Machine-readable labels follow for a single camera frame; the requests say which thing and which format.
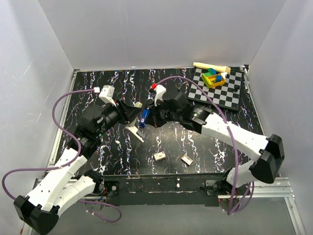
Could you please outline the white beige stapler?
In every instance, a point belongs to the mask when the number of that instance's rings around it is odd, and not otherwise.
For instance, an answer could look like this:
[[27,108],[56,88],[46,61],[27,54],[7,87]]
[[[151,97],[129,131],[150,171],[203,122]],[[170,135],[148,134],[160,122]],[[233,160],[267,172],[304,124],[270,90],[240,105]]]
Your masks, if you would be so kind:
[[125,127],[129,130],[137,139],[139,139],[142,143],[144,143],[144,135],[143,133],[137,128],[136,123],[135,126],[127,126]]

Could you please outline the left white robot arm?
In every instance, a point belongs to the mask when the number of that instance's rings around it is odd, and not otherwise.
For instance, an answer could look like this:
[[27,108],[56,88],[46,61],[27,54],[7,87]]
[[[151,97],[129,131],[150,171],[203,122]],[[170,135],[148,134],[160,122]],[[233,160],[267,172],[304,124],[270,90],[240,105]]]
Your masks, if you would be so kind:
[[17,196],[14,207],[19,218],[41,235],[48,234],[61,214],[88,194],[100,195],[104,190],[99,173],[89,170],[77,182],[66,186],[75,172],[82,167],[101,144],[100,137],[116,124],[125,124],[134,134],[133,121],[142,104],[134,106],[123,101],[108,102],[104,107],[92,105],[85,109],[73,138],[68,142],[60,159],[48,174],[27,195]]

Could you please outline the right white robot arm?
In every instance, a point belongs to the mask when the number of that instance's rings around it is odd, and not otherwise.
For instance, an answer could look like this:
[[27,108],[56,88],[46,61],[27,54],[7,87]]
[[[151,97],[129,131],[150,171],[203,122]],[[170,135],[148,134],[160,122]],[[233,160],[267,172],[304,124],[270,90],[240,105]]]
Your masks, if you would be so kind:
[[283,142],[278,135],[266,137],[249,132],[212,110],[188,102],[179,90],[153,88],[154,101],[149,104],[146,124],[155,128],[168,122],[178,122],[185,129],[216,138],[247,155],[249,162],[228,170],[214,186],[216,191],[234,194],[239,187],[255,180],[272,184],[285,158]]

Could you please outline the blue black stapler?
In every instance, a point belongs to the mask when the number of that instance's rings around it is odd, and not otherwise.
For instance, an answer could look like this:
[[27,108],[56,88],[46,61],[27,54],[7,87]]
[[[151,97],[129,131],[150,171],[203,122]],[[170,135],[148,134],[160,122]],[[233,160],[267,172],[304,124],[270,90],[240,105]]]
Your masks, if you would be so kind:
[[142,112],[141,118],[139,120],[139,126],[144,128],[146,126],[146,120],[149,116],[150,108],[145,108]]

